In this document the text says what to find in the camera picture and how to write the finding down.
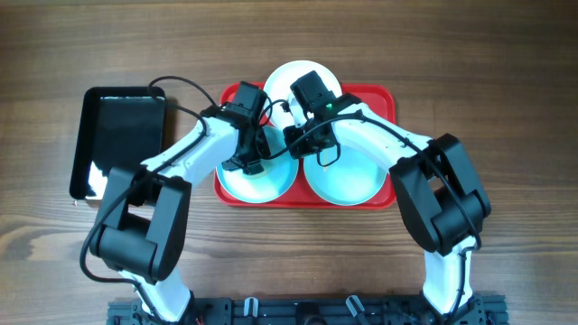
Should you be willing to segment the white round plate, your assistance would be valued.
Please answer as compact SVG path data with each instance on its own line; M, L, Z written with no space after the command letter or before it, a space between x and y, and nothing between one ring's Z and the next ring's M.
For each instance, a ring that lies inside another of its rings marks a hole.
M294 60L277 68L266 80L264 91L273 101L285 100L289 93L293 93L290 86L301 76L313 70L317 72L325 87L332 91L336 98L342 95L340 83L335 75L320 63L310 60ZM272 115L270 122L276 128L283 130L280 126L282 107L275 104L270 114ZM307 117L313 118L313 113L308 113Z

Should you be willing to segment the light blue plate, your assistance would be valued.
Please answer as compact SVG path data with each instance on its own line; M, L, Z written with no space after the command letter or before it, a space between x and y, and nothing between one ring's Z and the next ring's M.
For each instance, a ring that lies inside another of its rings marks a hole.
M262 161L264 170L254 175L241 170L225 171L216 168L221 186L233 198L246 203L266 203L285 194L293 185L299 170L299 162L288 152L273 160Z
M303 159L307 183L323 200L339 206L355 206L372 199L382 188L387 173L365 154L341 146Z

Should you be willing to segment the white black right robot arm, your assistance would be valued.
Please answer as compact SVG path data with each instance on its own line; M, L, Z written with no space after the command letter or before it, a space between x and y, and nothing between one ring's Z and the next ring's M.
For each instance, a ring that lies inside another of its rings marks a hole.
M377 116L359 97L339 97L312 70L290 86L308 121L284 129L294 158L342 144L364 153L391 177L407 232L424 250L423 295L446 320L472 296L470 257L491 212L469 155L450 134L416 135Z

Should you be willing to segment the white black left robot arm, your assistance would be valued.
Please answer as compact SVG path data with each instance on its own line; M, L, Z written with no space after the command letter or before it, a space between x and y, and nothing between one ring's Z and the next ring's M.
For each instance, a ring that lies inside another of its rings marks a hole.
M80 251L82 272L94 282L88 255L119 272L140 301L114 304L111 324L196 324L194 295L176 267L183 250L191 191L217 166L248 174L263 170L260 120L265 91L241 82L232 101L211 104L181 140L155 157L111 170L104 196Z

